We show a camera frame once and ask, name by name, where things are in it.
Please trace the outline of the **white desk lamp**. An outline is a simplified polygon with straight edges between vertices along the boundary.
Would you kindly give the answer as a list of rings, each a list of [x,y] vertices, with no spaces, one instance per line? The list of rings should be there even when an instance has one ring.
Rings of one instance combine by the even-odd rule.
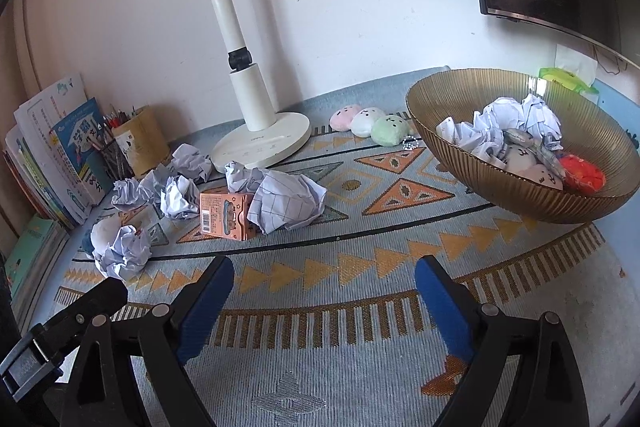
[[[228,52],[232,88],[244,124],[214,146],[210,159],[220,172],[231,161],[267,168],[292,156],[310,138],[310,121],[299,113],[274,110],[262,72],[247,49],[232,0],[210,0]]]

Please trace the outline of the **black mesh pencil cup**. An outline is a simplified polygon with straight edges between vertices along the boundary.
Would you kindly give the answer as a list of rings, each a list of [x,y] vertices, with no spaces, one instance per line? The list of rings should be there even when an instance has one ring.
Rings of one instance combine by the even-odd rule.
[[[134,176],[128,160],[110,130],[99,124],[96,135],[90,138],[90,142],[100,153],[106,172],[113,181],[125,180]]]

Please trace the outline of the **green tissue box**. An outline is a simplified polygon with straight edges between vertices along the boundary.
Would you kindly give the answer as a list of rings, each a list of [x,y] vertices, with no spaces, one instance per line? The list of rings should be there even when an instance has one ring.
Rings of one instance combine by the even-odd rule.
[[[538,72],[538,77],[543,80],[559,83],[567,90],[579,93],[579,94],[598,94],[597,88],[589,86],[589,84],[583,82],[572,72],[559,67],[541,68]]]

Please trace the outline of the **orange red plush toy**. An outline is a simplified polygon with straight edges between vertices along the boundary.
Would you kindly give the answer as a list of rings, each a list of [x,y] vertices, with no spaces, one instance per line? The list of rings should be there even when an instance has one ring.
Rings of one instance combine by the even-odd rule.
[[[563,181],[572,190],[593,195],[605,186],[605,174],[584,158],[573,154],[561,154],[559,163],[564,169]]]

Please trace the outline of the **large grid paper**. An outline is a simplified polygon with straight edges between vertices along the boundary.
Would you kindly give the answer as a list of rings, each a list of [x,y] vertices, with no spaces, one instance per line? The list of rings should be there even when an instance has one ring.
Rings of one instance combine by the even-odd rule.
[[[326,207],[326,188],[304,174],[253,169],[246,188],[253,195],[248,221],[262,234],[306,227]]]

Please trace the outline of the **orange cartoon card box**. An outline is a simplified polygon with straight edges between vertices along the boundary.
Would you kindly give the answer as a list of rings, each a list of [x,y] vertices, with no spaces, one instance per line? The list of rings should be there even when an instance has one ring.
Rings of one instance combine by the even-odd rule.
[[[259,232],[248,220],[253,196],[239,193],[200,194],[200,231],[205,236],[230,241],[247,241]]]

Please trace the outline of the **plaid fabric bow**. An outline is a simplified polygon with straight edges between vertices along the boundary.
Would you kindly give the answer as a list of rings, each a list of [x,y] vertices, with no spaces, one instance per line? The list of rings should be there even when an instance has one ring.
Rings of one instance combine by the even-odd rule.
[[[558,156],[549,150],[539,139],[534,138],[528,132],[515,128],[503,131],[506,141],[512,145],[517,145],[529,153],[533,153],[541,164],[544,164],[555,176],[561,179],[566,177],[566,169],[561,165]]]

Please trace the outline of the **white workbook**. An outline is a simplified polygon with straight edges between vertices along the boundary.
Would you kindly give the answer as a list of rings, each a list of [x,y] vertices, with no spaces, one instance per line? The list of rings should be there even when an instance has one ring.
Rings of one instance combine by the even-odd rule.
[[[79,74],[66,76],[23,103],[14,118],[30,153],[56,197],[78,225],[91,212],[92,202],[58,141],[54,127],[87,101]]]

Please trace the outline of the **stack of green books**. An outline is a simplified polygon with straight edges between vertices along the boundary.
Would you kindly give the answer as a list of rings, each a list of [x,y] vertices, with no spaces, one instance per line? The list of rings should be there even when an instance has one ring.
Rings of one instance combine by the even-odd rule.
[[[11,308],[21,333],[28,329],[39,287],[67,241],[68,234],[58,221],[34,216],[6,259]]]

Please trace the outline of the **gold ribbed glass bowl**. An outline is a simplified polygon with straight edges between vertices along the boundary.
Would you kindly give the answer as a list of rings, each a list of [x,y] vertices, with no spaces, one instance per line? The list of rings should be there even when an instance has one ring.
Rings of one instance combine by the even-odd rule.
[[[620,209],[639,188],[639,153],[618,122],[596,104],[551,83],[542,96],[562,124],[567,150],[600,168],[605,184],[593,195],[544,186],[461,150],[436,134],[445,118],[469,120],[499,96],[521,100],[534,78],[494,68],[450,69],[409,88],[408,113],[426,146],[460,182],[496,206],[533,219],[572,225]]]

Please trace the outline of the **white blue plush toy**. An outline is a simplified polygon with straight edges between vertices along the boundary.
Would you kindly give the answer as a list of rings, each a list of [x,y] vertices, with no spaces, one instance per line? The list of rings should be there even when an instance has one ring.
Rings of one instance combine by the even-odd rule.
[[[114,243],[115,237],[122,226],[122,219],[118,213],[105,217],[96,222],[90,231],[82,238],[81,247],[88,257],[95,254],[103,255]]]

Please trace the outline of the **pink plush popsicle toy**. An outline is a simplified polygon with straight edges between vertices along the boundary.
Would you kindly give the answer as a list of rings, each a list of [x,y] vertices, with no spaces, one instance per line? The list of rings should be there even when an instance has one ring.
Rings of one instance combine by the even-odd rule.
[[[421,387],[422,395],[450,397],[462,380],[466,363],[454,355],[446,355],[444,371]]]

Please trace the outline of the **blue study book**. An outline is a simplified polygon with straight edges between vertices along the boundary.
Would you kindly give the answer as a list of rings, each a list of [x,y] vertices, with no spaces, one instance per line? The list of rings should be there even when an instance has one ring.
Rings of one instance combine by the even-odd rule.
[[[78,106],[61,119],[53,131],[91,204],[99,205],[112,191],[113,180],[101,154],[106,133],[96,99],[90,98]]]

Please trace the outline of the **patterned blue woven mat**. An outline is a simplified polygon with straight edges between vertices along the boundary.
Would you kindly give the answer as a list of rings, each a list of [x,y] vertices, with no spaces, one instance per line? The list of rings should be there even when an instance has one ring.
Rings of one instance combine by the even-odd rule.
[[[639,301],[612,234],[491,205],[423,145],[383,148],[329,128],[345,102],[405,113],[416,80],[387,77],[304,105],[314,130],[283,169],[326,188],[326,208],[306,228],[235,242],[151,206],[122,212],[149,234],[152,256],[119,317],[168,303],[225,255],[232,291],[186,367],[216,424],[428,426],[449,398],[421,393],[450,355],[414,280],[416,262],[432,256],[483,303],[517,317],[558,314],[590,423],[617,424],[639,392]]]

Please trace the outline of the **papers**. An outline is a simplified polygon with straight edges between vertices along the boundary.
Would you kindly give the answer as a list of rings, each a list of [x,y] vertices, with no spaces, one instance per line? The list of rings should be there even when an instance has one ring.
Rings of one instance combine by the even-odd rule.
[[[524,154],[525,168],[538,162],[534,150],[558,153],[562,147],[561,121],[540,96],[529,93],[523,101],[496,98],[473,120],[454,121],[451,116],[436,126],[440,139],[489,165],[508,169],[509,155]]]

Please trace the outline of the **bamboo pen holder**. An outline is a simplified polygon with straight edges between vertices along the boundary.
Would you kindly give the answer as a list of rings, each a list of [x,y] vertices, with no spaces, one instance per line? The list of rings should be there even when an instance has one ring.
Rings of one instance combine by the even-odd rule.
[[[116,127],[113,134],[135,176],[144,176],[170,156],[167,141],[149,105]]]

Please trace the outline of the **white plush ball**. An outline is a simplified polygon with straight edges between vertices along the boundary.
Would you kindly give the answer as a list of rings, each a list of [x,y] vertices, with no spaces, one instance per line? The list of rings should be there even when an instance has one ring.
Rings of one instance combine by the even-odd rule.
[[[370,138],[374,125],[384,117],[386,117],[386,113],[383,109],[378,107],[363,108],[352,118],[350,131],[357,138]]]

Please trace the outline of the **row of upright books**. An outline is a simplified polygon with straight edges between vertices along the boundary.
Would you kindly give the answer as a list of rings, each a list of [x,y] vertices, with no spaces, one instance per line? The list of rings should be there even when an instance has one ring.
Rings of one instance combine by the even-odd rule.
[[[3,156],[18,186],[41,217],[60,222],[67,231],[77,227],[35,162],[19,127],[14,126],[6,134]]]

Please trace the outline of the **paper pile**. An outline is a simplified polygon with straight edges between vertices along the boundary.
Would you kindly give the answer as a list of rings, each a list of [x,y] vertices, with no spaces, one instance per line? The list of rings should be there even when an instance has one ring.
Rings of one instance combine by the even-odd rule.
[[[94,261],[104,277],[128,282],[137,277],[151,258],[149,234],[132,225],[121,227],[103,254],[95,254]]]

